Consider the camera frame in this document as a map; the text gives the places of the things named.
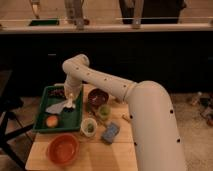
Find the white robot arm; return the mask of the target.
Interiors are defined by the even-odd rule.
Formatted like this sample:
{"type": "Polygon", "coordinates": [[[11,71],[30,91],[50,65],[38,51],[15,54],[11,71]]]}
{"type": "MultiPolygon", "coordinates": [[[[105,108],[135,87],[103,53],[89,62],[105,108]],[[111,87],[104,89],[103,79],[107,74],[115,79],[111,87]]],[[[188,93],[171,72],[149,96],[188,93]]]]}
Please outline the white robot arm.
{"type": "Polygon", "coordinates": [[[138,171],[188,171],[173,104],[164,87],[90,69],[84,54],[65,60],[62,68],[66,95],[77,96],[85,81],[128,104],[138,171]]]}

